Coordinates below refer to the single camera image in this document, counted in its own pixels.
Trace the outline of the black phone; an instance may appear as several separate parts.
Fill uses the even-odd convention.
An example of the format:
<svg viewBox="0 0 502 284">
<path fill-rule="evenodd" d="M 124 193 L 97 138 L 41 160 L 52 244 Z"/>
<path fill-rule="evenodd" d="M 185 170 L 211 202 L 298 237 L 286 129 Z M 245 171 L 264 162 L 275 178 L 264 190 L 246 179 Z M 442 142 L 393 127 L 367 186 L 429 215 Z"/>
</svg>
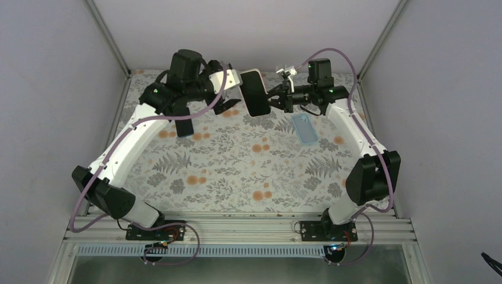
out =
<svg viewBox="0 0 502 284">
<path fill-rule="evenodd" d="M 259 117 L 271 113 L 265 85 L 259 69 L 241 72 L 242 84 L 240 92 L 251 117 Z"/>
</svg>

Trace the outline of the light blue phone case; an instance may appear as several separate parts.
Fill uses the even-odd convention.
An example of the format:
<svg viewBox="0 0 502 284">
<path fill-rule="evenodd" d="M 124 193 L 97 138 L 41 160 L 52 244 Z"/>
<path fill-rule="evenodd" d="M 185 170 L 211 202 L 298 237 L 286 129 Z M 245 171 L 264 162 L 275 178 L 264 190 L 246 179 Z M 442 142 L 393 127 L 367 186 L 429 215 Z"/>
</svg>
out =
<svg viewBox="0 0 502 284">
<path fill-rule="evenodd" d="M 302 145 L 307 146 L 318 142 L 318 135 L 307 114 L 293 115 L 291 120 Z"/>
</svg>

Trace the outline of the light blue cased phone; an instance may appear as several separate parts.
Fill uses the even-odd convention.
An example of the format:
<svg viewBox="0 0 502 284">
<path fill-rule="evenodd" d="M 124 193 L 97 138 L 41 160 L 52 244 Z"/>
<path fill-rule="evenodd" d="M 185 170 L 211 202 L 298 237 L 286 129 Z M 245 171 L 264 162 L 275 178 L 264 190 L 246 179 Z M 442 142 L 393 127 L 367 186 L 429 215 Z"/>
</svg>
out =
<svg viewBox="0 0 502 284">
<path fill-rule="evenodd" d="M 194 134 L 192 120 L 176 120 L 176 133 L 179 138 L 189 137 Z"/>
</svg>

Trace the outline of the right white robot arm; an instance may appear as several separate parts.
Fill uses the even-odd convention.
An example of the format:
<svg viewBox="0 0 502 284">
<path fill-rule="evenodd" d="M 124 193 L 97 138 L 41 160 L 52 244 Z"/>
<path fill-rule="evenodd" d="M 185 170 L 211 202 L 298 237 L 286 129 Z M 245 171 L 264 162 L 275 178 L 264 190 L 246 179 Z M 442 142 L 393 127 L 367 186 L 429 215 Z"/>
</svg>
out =
<svg viewBox="0 0 502 284">
<path fill-rule="evenodd" d="M 356 109 L 352 96 L 344 86 L 336 86 L 329 59 L 308 62 L 306 85 L 296 85 L 293 66 L 277 69 L 283 81 L 268 91 L 269 105 L 292 112 L 295 105 L 313 104 L 330 122 L 337 124 L 350 146 L 355 165 L 346 179 L 346 193 L 325 209 L 321 220 L 307 228 L 307 237 L 334 241 L 354 229 L 355 219 L 367 208 L 377 210 L 376 202 L 392 198 L 397 183 L 401 157 L 389 151 L 370 132 Z"/>
</svg>

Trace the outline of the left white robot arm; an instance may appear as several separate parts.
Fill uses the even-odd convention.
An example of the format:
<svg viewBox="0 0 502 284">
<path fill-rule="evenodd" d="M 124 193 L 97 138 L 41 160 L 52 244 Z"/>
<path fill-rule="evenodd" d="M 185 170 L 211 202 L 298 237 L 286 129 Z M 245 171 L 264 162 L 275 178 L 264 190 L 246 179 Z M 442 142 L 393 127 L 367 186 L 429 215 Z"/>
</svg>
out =
<svg viewBox="0 0 502 284">
<path fill-rule="evenodd" d="M 231 64 L 210 60 L 193 50 L 173 54 L 170 68 L 161 72 L 139 97 L 127 124 L 89 166 L 76 166 L 72 179 L 80 191 L 69 229 L 80 233 L 95 224 L 75 227 L 83 201 L 88 201 L 115 220 L 132 222 L 147 238 L 155 240 L 165 231 L 162 213 L 124 189 L 125 180 L 144 149 L 168 123 L 177 124 L 208 111 L 220 114 L 239 102 L 225 101 L 223 94 L 242 84 Z"/>
</svg>

